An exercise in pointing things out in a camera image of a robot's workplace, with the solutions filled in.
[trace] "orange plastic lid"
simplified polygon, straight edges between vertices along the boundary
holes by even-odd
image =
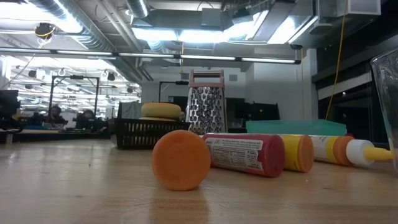
[[[333,154],[335,155],[336,161],[345,166],[352,166],[353,164],[347,158],[347,145],[348,143],[354,140],[351,136],[339,137],[336,139],[335,144],[333,145]]]
[[[156,179],[170,190],[198,187],[210,169],[206,143],[190,131],[172,131],[157,141],[152,152]]]
[[[297,149],[298,165],[302,172],[310,172],[313,160],[313,144],[310,136],[301,136]]]

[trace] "red tube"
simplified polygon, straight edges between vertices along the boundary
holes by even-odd
[[[206,134],[211,165],[266,177],[278,177],[285,167],[285,146],[278,135]]]

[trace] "cheese grater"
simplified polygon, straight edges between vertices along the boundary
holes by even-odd
[[[196,82],[195,78],[219,78],[220,82]],[[199,135],[226,133],[224,88],[224,70],[191,70],[186,117],[191,122],[189,131]]]

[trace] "black basket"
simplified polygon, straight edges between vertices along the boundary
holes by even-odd
[[[175,130],[188,130],[190,124],[117,118],[109,120],[109,130],[116,134],[113,138],[119,149],[153,149],[163,135]]]

